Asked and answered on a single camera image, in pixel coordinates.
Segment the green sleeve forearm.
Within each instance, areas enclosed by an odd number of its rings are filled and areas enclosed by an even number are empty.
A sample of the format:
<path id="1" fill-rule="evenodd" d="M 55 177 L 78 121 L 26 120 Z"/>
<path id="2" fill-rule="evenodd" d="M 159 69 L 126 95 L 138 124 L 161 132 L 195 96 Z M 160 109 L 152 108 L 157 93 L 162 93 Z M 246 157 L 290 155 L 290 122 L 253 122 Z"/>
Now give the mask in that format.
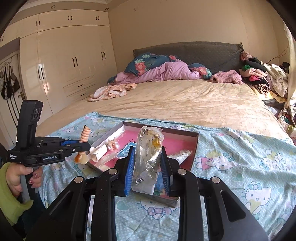
<path id="1" fill-rule="evenodd" d="M 20 203 L 11 193 L 8 184 L 6 182 L 6 172 L 11 163 L 6 163 L 1 167 L 1 183 L 0 183 L 0 205 L 1 211 L 4 217 L 7 219 L 11 226 L 18 222 L 19 217 L 24 211 L 29 210 L 33 201 L 28 201 L 26 203 Z"/>

